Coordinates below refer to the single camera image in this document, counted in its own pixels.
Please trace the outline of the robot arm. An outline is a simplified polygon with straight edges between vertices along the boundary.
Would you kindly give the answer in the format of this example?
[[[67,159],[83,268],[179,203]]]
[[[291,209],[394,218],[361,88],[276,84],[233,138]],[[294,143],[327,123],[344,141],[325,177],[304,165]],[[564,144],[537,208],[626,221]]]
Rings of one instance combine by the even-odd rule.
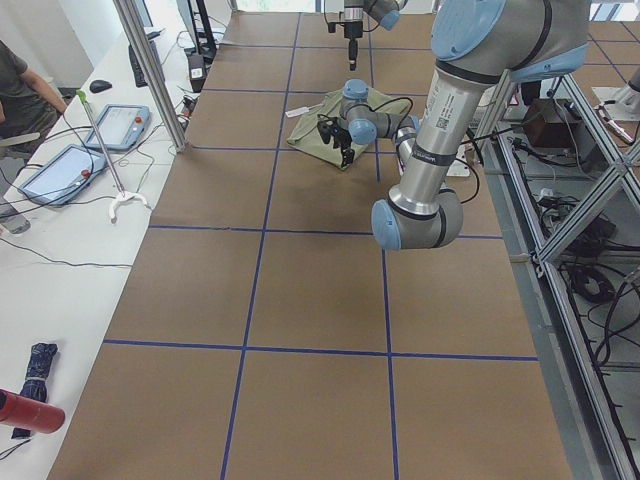
[[[371,17],[378,25],[391,30],[400,18],[400,12],[407,1],[394,0],[344,0],[339,24],[343,27],[344,38],[348,40],[349,69],[357,68],[358,40],[363,37],[364,15]]]
[[[342,90],[337,125],[359,145],[393,140],[400,182],[375,202],[372,231],[384,250],[439,248],[460,233],[463,209],[445,177],[484,92],[508,73],[516,83],[566,75],[587,54],[587,1],[448,1],[431,36],[434,77],[422,118],[374,111],[368,85]]]

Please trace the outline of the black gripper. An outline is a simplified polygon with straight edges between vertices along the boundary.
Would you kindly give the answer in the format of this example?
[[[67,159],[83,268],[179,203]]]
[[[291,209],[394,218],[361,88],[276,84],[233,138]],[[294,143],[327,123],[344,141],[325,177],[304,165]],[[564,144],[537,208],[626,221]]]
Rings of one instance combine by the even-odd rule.
[[[333,148],[341,152],[341,168],[347,168],[354,162],[355,151],[351,148],[351,135],[342,127],[332,128]]]
[[[363,37],[363,22],[358,21],[344,21],[343,22],[344,38],[349,40],[348,43],[348,61],[349,68],[357,68],[358,58],[358,41]]]

